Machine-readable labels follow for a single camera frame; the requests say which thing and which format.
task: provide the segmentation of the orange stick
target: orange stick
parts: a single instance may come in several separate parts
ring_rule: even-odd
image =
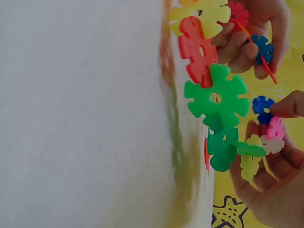
[[[245,32],[248,36],[248,39],[251,43],[253,43],[252,39],[251,39],[251,35],[250,33],[247,31],[247,29],[239,22],[237,22],[237,25],[240,27],[241,30],[243,30],[243,32]],[[277,79],[276,79],[276,76],[274,73],[271,72],[269,66],[268,66],[268,63],[266,62],[266,60],[264,59],[263,56],[261,56],[261,59],[262,59],[262,62],[263,62],[263,65],[264,67],[266,68],[267,72],[269,73],[270,77],[272,78],[273,82],[275,84],[277,84]]]

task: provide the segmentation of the red snowflake block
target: red snowflake block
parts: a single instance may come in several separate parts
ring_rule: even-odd
[[[180,23],[179,37],[180,54],[183,59],[190,59],[187,71],[194,83],[202,88],[212,87],[209,65],[218,62],[215,46],[211,39],[205,39],[201,30],[200,20],[196,17],[184,18]]]
[[[229,22],[234,24],[232,32],[240,31],[241,28],[238,26],[237,22],[239,22],[243,27],[247,26],[249,19],[248,10],[245,9],[245,7],[238,2],[234,3],[230,1],[227,5],[231,9],[231,17]]]

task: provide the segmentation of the plastic toy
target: plastic toy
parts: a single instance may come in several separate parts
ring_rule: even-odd
[[[247,36],[248,36],[248,41],[251,42],[251,43],[253,43],[253,40],[251,39],[251,35],[250,35],[250,33],[247,31],[247,29],[246,29],[239,21],[237,21],[237,25],[238,25],[238,26],[247,34]],[[269,74],[270,77],[272,78],[273,82],[274,82],[275,84],[277,84],[276,76],[275,76],[275,74],[270,70],[270,67],[269,67],[268,63],[266,62],[266,60],[264,59],[263,56],[261,56],[261,60],[262,60],[262,63],[263,63],[263,65],[264,65],[264,67],[266,68],[268,74]]]
[[[283,140],[284,134],[284,123],[282,119],[278,116],[273,117],[267,130],[267,139],[279,137],[281,140]]]
[[[256,64],[260,65],[263,64],[262,56],[264,57],[264,60],[266,62],[270,62],[272,59],[272,53],[274,51],[273,44],[266,44],[268,42],[268,39],[264,36],[259,35],[252,35],[251,40],[257,45],[259,52],[256,57]]]
[[[180,54],[183,59],[189,58],[187,71],[194,81],[202,88],[212,87],[209,65],[218,61],[218,54],[211,40],[205,39],[201,31],[200,20],[196,17],[184,18],[180,23],[179,37]]]
[[[270,153],[275,154],[279,153],[284,147],[284,141],[279,137],[274,137],[272,139],[268,139],[267,135],[261,136],[262,147],[266,151],[266,155]]]
[[[209,68],[212,88],[203,89],[191,81],[185,83],[185,97],[194,98],[194,102],[188,103],[188,108],[196,118],[204,114],[204,124],[209,127],[213,125],[216,115],[219,115],[224,130],[235,127],[240,122],[235,113],[245,117],[249,111],[249,99],[238,97],[247,92],[247,86],[240,75],[234,75],[232,80],[227,80],[230,68],[225,65],[211,64]],[[213,93],[221,96],[220,103],[211,100]]]
[[[215,170],[225,172],[234,162],[237,155],[236,148],[231,145],[234,141],[238,141],[237,128],[230,128],[214,134],[209,132],[208,153],[213,155],[210,164]]]
[[[270,112],[265,112],[265,109],[269,109],[274,103],[274,100],[265,96],[259,96],[253,99],[252,109],[255,114],[259,114],[257,119],[259,120],[260,124],[269,125],[273,115]]]
[[[179,0],[179,4],[181,7],[174,7],[170,12],[170,27],[179,36],[181,57],[190,60],[187,71],[193,82],[187,81],[184,86],[185,98],[193,99],[188,103],[188,108],[196,118],[204,115],[203,123],[209,127],[204,151],[206,167],[208,169],[209,156],[212,156],[211,166],[217,171],[227,171],[238,154],[242,156],[241,175],[249,181],[257,173],[263,156],[277,153],[283,148],[284,125],[280,118],[269,112],[275,102],[259,96],[253,100],[252,109],[258,114],[260,124],[269,126],[267,135],[259,138],[254,134],[246,142],[238,141],[236,126],[240,122],[239,116],[245,117],[250,107],[249,100],[239,95],[247,93],[247,86],[239,75],[227,79],[230,68],[217,64],[216,48],[211,45],[210,39],[222,30],[220,24],[228,21],[234,23],[233,31],[246,32],[248,42],[258,46],[256,64],[263,64],[277,83],[268,65],[272,59],[273,45],[267,44],[268,40],[263,36],[249,34],[246,30],[249,14],[239,3],[228,3],[227,0]]]
[[[241,176],[244,180],[250,181],[256,175],[259,162],[262,160],[262,157],[251,157],[249,155],[242,155],[241,157]]]
[[[238,26],[237,22],[239,22],[243,27],[247,26],[249,18],[248,10],[245,9],[244,6],[238,2],[234,3],[230,1],[227,5],[231,9],[231,17],[229,22],[234,24],[232,32],[240,31],[241,28]]]
[[[238,155],[266,156],[266,151],[262,148],[261,139],[256,134],[253,134],[246,142],[233,142],[232,145],[237,148]]]
[[[201,28],[204,31],[206,39],[213,38],[223,30],[223,27],[217,22],[227,23],[230,19],[231,10],[226,4],[228,0],[179,0],[181,7],[173,7],[169,20],[172,32],[178,37],[180,32],[180,22],[187,17],[193,16],[193,12],[202,10],[198,18],[201,22]]]

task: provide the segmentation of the yellow tablecloth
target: yellow tablecloth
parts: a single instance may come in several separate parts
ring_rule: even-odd
[[[292,12],[292,25],[290,31],[290,50],[286,55],[279,72],[276,74],[279,84],[275,85],[271,78],[257,80],[252,71],[244,73],[249,92],[248,98],[253,100],[259,95],[266,95],[279,101],[294,90],[304,91],[304,29],[303,17],[304,1],[288,0]],[[251,112],[242,119],[239,126],[240,140],[244,140],[247,122],[254,119]],[[304,129],[303,119],[286,120],[289,134],[296,144],[304,148],[301,129]],[[213,228],[265,228],[259,223],[250,210],[248,210],[236,196],[229,172],[217,172],[215,177],[215,193],[213,207]]]

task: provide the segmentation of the child's hand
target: child's hand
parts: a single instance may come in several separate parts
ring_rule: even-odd
[[[284,118],[304,116],[304,92],[295,91],[274,104],[270,112]],[[267,127],[249,122],[247,138],[252,134],[265,134]],[[257,191],[241,177],[240,156],[231,165],[230,173],[238,196],[252,210],[255,217],[275,228],[304,227],[304,152],[295,147],[285,135],[281,152],[266,156],[273,178],[261,163],[253,182]]]
[[[272,25],[272,43],[274,45],[271,70],[275,73],[288,51],[288,35],[290,11],[284,0],[236,0],[245,6],[249,12],[247,30],[251,35],[259,34],[267,37],[268,21]],[[223,31],[214,37],[212,43],[217,47],[219,63],[228,63],[233,73],[243,73],[249,70],[255,61],[258,48],[255,44],[244,43],[246,33],[236,32],[228,35],[233,24],[224,25]],[[259,79],[267,77],[268,73],[263,65],[254,66],[255,75]]]

